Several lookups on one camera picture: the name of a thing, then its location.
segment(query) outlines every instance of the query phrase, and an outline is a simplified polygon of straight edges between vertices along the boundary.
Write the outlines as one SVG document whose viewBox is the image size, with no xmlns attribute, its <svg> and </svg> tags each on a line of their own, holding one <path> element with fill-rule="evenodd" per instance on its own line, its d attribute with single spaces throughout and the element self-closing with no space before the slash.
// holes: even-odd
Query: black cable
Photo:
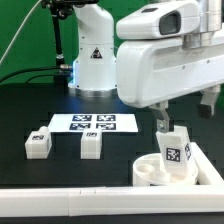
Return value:
<svg viewBox="0 0 224 224">
<path fill-rule="evenodd" d="M 56 75 L 56 74 L 51 74 L 51 75 L 36 75 L 36 76 L 33 76 L 33 77 L 27 79 L 25 83 L 29 83 L 31 80 L 36 79 L 36 78 L 47 77 L 47 76 L 54 76 L 54 75 Z"/>
<path fill-rule="evenodd" d="M 19 70 L 19 71 L 16 71 L 16 72 L 12 72 L 2 78 L 0 78 L 0 84 L 2 82 L 4 82 L 6 79 L 9 79 L 13 76 L 16 76 L 16 75 L 20 75 L 20 74 L 23 74 L 23 73 L 27 73 L 27 72 L 38 72 L 38 71 L 47 71 L 47 70 L 55 70 L 55 69 L 60 69 L 59 66 L 51 66 L 51 67 L 40 67 L 40 68 L 27 68 L 27 69 L 22 69 L 22 70 Z"/>
<path fill-rule="evenodd" d="M 63 76 L 63 77 L 72 77 L 71 76 L 71 73 L 56 73 L 56 74 L 51 74 L 51 75 L 36 75 L 36 76 L 33 76 L 31 78 L 29 78 L 28 80 L 26 80 L 25 83 L 29 83 L 31 80 L 33 79 L 36 79 L 36 78 L 40 78 L 40 77 L 48 77 L 48 76 Z"/>
<path fill-rule="evenodd" d="M 57 9 L 52 5 L 50 8 L 53 27 L 54 27 L 54 38 L 55 38 L 55 47 L 56 47 L 56 65 L 61 65 L 65 63 L 64 56 L 62 53 L 61 46 L 61 34 L 60 34 L 60 26 Z"/>
</svg>

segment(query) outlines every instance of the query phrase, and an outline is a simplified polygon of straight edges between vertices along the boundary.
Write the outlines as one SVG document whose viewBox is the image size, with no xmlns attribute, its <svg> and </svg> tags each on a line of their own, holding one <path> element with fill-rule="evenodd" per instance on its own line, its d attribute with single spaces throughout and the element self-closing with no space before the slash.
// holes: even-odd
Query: cable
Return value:
<svg viewBox="0 0 224 224">
<path fill-rule="evenodd" d="M 56 74 L 51 74 L 51 75 L 36 75 L 36 76 L 33 76 L 33 77 L 31 77 L 31 78 L 29 78 L 29 79 L 27 79 L 26 80 L 26 82 L 25 83 L 29 83 L 31 80 L 33 80 L 33 79 L 36 79 L 36 78 L 40 78 L 40 77 L 48 77 L 48 76 L 64 76 L 64 77 L 72 77 L 71 76 L 71 74 L 70 73 L 56 73 Z"/>
<path fill-rule="evenodd" d="M 22 30 L 22 28 L 24 27 L 26 21 L 29 19 L 29 17 L 31 16 L 31 14 L 33 13 L 33 11 L 36 9 L 36 7 L 38 6 L 38 4 L 41 2 L 41 0 L 38 0 L 37 3 L 33 6 L 33 8 L 30 10 L 30 12 L 27 14 L 27 16 L 25 17 L 25 19 L 23 20 L 22 24 L 20 25 L 19 29 L 17 30 L 15 36 L 13 37 L 12 41 L 10 42 L 8 48 L 6 49 L 5 53 L 3 54 L 1 60 L 0 60 L 0 66 L 2 64 L 2 62 L 4 61 L 5 57 L 7 56 L 7 54 L 9 53 L 12 45 L 14 44 L 16 38 L 18 37 L 20 31 Z"/>
<path fill-rule="evenodd" d="M 27 79 L 25 83 L 29 83 L 31 80 L 36 79 L 36 78 L 40 78 L 40 77 L 48 77 L 48 76 L 55 76 L 55 75 L 56 75 L 56 74 L 51 74 L 51 75 L 36 75 L 36 76 L 33 76 L 33 77 Z"/>
<path fill-rule="evenodd" d="M 22 69 L 22 70 L 19 70 L 19 71 L 16 71 L 16 72 L 12 72 L 2 78 L 0 78 L 0 84 L 2 82 L 4 82 L 6 79 L 9 79 L 13 76 L 16 76 L 16 75 L 19 75 L 19 74 L 22 74 L 22 73 L 27 73 L 27 72 L 38 72 L 38 71 L 47 71 L 47 70 L 54 70 L 54 69 L 59 69 L 60 67 L 59 66 L 52 66 L 52 67 L 41 67 L 41 68 L 27 68 L 27 69 Z"/>
</svg>

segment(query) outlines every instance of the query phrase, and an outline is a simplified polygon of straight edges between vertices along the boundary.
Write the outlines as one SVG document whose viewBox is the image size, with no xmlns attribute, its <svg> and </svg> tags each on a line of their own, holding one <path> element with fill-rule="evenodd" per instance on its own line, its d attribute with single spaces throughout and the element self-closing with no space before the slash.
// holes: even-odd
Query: white cube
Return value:
<svg viewBox="0 0 224 224">
<path fill-rule="evenodd" d="M 100 159 L 102 130 L 85 129 L 81 139 L 81 159 Z"/>
<path fill-rule="evenodd" d="M 195 172 L 195 161 L 186 127 L 174 126 L 174 132 L 157 132 L 157 140 L 166 172 L 191 176 Z"/>
<path fill-rule="evenodd" d="M 46 159 L 51 146 L 51 133 L 47 127 L 31 132 L 25 143 L 27 159 Z"/>
</svg>

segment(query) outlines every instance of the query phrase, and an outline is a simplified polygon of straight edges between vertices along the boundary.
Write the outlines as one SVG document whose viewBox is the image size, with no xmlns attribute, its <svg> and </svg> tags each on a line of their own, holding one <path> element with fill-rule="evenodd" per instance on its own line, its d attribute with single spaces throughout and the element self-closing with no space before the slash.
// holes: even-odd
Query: black table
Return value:
<svg viewBox="0 0 224 224">
<path fill-rule="evenodd" d="M 212 119 L 197 116 L 200 93 L 170 101 L 170 117 L 188 127 L 191 141 L 224 176 L 224 111 Z M 54 114 L 134 113 L 138 133 L 103 133 L 100 160 L 80 159 L 81 133 L 55 133 L 47 160 L 27 160 L 24 143 L 33 130 L 47 126 Z M 0 188 L 131 186 L 132 164 L 158 152 L 156 120 L 148 108 L 124 105 L 118 97 L 86 99 L 53 84 L 0 86 Z M 223 223 L 224 213 L 87 217 L 0 218 L 0 223 Z"/>
</svg>

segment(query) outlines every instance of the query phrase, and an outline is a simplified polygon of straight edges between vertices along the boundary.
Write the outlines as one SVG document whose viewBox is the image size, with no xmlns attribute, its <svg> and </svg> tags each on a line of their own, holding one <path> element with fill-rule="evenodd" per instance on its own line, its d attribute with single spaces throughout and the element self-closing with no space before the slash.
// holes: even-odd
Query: warning label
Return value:
<svg viewBox="0 0 224 224">
<path fill-rule="evenodd" d="M 92 53 L 90 58 L 94 58 L 94 59 L 102 59 L 102 55 L 99 51 L 99 49 L 96 47 L 96 49 L 94 50 L 94 52 Z"/>
</svg>

